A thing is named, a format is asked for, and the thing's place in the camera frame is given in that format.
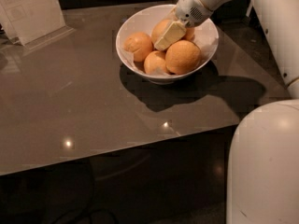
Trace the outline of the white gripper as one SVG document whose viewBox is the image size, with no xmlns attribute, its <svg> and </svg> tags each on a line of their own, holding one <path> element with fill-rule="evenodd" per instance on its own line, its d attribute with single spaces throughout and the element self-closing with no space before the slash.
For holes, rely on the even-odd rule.
<svg viewBox="0 0 299 224">
<path fill-rule="evenodd" d="M 166 50 L 186 35 L 186 27 L 201 25 L 213 14 L 213 0 L 178 0 L 175 15 L 179 21 L 170 21 L 154 43 L 157 50 Z"/>
</svg>

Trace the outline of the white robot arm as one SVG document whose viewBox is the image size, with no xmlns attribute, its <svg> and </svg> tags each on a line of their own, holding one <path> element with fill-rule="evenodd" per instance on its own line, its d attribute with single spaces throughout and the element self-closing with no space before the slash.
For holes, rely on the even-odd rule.
<svg viewBox="0 0 299 224">
<path fill-rule="evenodd" d="M 202 24 L 231 0 L 178 0 L 170 18 Z M 299 224 L 299 0 L 250 0 L 291 96 L 239 123 L 227 172 L 226 224 Z"/>
</svg>

